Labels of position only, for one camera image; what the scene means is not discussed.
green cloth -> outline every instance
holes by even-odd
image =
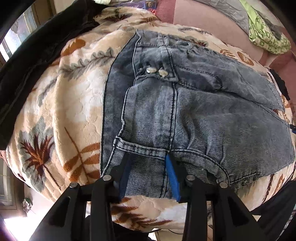
[[[291,49],[290,41],[284,34],[280,40],[276,39],[257,11],[246,0],[240,2],[249,16],[249,39],[252,43],[274,54],[283,54]]]

gray denim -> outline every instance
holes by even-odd
[[[168,72],[147,73],[149,66]],[[227,56],[174,36],[138,30],[105,89],[102,175],[131,153],[126,195],[172,198],[170,153],[189,174],[234,189],[294,160],[273,83]]]

black jacket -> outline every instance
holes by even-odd
[[[32,33],[0,70],[0,150],[5,150],[29,93],[67,41],[99,24],[93,17],[106,8],[76,0]]]

floor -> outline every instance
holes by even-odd
[[[4,220],[6,226],[18,241],[29,241],[39,223],[54,204],[26,184],[25,197],[29,197],[33,203],[27,217],[9,218]]]

metal screw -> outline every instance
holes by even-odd
[[[227,187],[228,187],[228,184],[225,183],[225,182],[220,182],[219,185],[220,185],[220,187],[222,187],[222,188],[227,188]]]
[[[193,176],[193,175],[187,175],[186,178],[187,178],[188,181],[193,181],[195,179],[195,176]]]
[[[77,186],[78,186],[77,182],[71,182],[69,185],[70,188],[76,188]]]
[[[105,175],[105,176],[103,176],[103,180],[104,181],[109,181],[109,180],[111,180],[111,176],[110,175]]]

